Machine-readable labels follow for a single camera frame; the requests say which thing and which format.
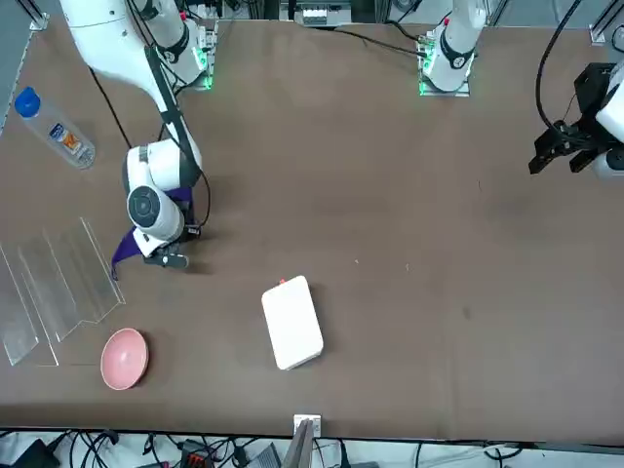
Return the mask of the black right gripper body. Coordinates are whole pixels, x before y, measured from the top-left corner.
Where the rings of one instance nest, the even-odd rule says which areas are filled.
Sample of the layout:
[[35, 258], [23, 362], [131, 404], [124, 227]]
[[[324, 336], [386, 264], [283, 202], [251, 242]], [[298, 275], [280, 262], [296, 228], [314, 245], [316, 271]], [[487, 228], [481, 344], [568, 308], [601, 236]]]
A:
[[180, 253], [176, 246], [158, 248], [150, 256], [146, 256], [143, 261], [148, 265], [164, 268], [186, 268], [189, 265], [188, 257]]

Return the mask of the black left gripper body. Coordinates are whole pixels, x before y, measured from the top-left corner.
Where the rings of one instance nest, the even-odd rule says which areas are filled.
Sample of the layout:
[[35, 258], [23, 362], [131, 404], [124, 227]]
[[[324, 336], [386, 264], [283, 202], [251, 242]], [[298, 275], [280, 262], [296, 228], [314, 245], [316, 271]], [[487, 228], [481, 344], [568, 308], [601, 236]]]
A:
[[589, 128], [602, 108], [607, 94], [614, 62], [591, 62], [574, 80], [574, 89], [580, 111], [577, 128]]

